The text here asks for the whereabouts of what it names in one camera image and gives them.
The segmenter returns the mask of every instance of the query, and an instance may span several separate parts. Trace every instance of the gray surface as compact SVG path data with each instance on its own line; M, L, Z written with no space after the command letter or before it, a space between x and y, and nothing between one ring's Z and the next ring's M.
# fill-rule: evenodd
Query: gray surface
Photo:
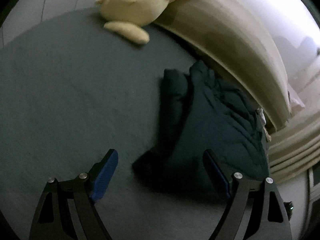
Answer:
M208 239L223 204L153 193L131 172L156 142L164 68L187 71L194 59L156 27L138 48L102 26L94 9L76 11L0 51L0 208L27 239L47 178L72 179L115 148L119 165L96 205L115 240Z

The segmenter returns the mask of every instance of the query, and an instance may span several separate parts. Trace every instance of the blue gripper pad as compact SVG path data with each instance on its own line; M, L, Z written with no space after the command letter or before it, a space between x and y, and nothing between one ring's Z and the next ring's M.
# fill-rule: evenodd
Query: blue gripper pad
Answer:
M219 196L229 200L231 198L229 183L207 150L204 151L202 160L204 168Z
M118 153L116 150L111 149L102 161L96 163L89 171L92 178L92 194L90 198L93 203L103 198L117 165Z

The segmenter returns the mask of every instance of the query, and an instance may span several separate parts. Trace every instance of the stuffed animal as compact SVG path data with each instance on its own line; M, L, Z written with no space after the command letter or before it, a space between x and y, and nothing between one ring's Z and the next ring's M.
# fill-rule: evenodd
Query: stuffed animal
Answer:
M108 22L104 28L136 44L146 44L149 34L141 27L159 17L174 0L96 0L100 14Z

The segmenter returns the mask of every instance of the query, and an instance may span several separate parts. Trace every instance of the beige headboard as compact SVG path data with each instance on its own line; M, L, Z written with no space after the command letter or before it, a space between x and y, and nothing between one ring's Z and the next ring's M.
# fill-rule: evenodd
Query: beige headboard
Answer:
M287 74L265 27L236 0L176 0L155 21L231 73L276 130L290 116Z

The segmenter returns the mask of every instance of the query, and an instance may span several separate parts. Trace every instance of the blue rubber pad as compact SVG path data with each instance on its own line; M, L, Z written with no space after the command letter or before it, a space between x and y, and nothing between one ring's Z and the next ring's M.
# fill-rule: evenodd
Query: blue rubber pad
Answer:
M118 153L114 150L93 182L92 194L90 196L93 203L103 198L117 165Z
M202 159L204 168L209 175L213 187L216 189L221 198L229 200L231 198L231 194L229 192L229 183L208 151L203 153Z

